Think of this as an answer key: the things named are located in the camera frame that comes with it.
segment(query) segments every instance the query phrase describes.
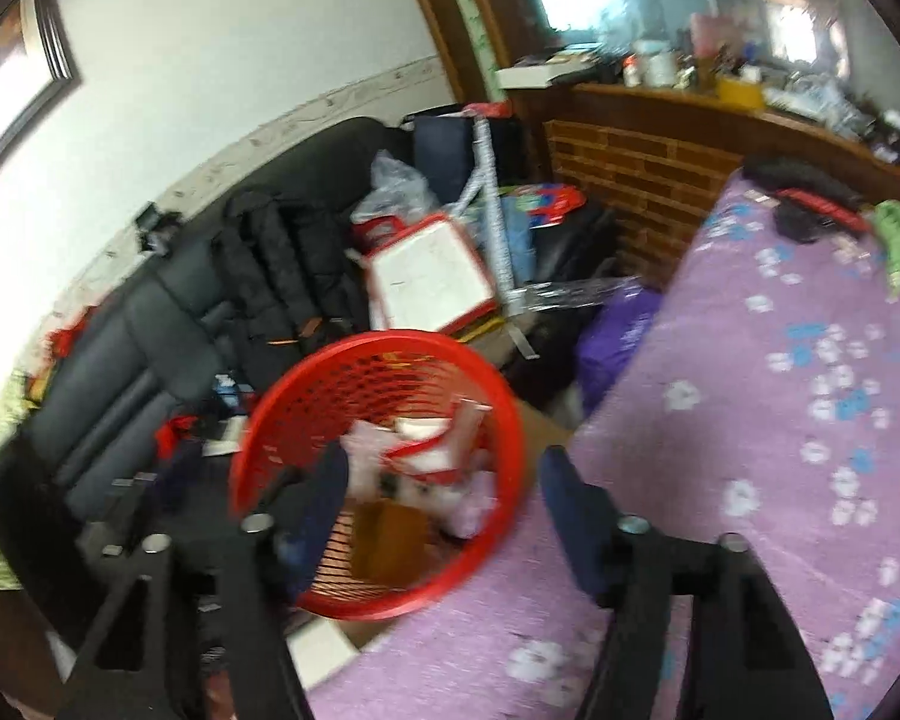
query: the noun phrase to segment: sofa armrest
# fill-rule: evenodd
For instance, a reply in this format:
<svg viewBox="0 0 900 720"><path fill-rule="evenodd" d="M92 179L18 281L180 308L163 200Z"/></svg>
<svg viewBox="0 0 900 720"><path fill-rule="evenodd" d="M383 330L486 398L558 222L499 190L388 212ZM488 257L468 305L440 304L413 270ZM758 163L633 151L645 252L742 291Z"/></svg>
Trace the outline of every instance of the sofa armrest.
<svg viewBox="0 0 900 720"><path fill-rule="evenodd" d="M80 645L106 595L77 550L80 525L29 442L0 448L0 549L68 646Z"/></svg>

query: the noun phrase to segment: laundry basket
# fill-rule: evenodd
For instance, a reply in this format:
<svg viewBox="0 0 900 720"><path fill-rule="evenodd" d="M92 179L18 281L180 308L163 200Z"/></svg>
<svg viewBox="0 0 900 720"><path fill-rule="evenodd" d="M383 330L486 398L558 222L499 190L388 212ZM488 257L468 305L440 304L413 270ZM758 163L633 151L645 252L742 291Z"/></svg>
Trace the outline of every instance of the laundry basket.
<svg viewBox="0 0 900 720"><path fill-rule="evenodd" d="M320 450L364 419L392 427L398 416L451 415L461 397L492 408L481 445L496 472L496 506L463 547L442 544L442 561L409 589L389 589L350 574L352 512L344 509L298 603L344 620L382 620L434 602L476 571L509 530L524 483L523 431L504 378L476 352L447 336L416 330L364 333L323 348L263 397L230 471L230 507L245 514L282 466L306 469Z"/></svg>

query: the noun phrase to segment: red cloth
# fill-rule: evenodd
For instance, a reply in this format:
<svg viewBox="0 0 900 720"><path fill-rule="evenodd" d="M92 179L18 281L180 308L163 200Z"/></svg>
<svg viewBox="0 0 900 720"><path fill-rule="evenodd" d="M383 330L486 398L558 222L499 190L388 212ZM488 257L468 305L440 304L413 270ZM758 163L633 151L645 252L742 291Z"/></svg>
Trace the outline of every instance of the red cloth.
<svg viewBox="0 0 900 720"><path fill-rule="evenodd" d="M61 327L47 336L47 343L50 346L50 357L53 360L62 360L64 357L69 357L70 352L74 349L74 344L77 342L77 338L82 336L88 320L93 316L93 312L96 309L97 306L87 306L79 316L79 319L70 327Z"/></svg>
<svg viewBox="0 0 900 720"><path fill-rule="evenodd" d="M196 422L195 416L175 416L160 425L154 433L157 459L165 463L173 457L176 445L190 436L190 429Z"/></svg>

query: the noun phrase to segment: bottle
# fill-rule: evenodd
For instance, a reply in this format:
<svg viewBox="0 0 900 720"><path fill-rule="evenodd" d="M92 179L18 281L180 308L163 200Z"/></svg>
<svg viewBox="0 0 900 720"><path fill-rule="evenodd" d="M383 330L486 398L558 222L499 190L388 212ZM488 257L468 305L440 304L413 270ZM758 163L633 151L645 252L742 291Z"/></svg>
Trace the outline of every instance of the bottle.
<svg viewBox="0 0 900 720"><path fill-rule="evenodd" d="M628 56L624 59L624 86L632 88L640 83L640 68L636 64L636 57Z"/></svg>

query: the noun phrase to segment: white plastic bag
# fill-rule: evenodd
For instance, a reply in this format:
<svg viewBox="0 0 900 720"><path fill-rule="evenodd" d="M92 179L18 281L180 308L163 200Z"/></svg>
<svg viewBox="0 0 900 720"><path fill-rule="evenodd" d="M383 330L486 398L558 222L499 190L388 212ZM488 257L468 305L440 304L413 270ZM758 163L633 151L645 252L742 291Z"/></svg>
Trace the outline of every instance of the white plastic bag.
<svg viewBox="0 0 900 720"><path fill-rule="evenodd" d="M379 217L396 217L414 224L437 210L437 198L419 170L394 159L389 151L377 151L370 166L373 191L350 214L354 224Z"/></svg>

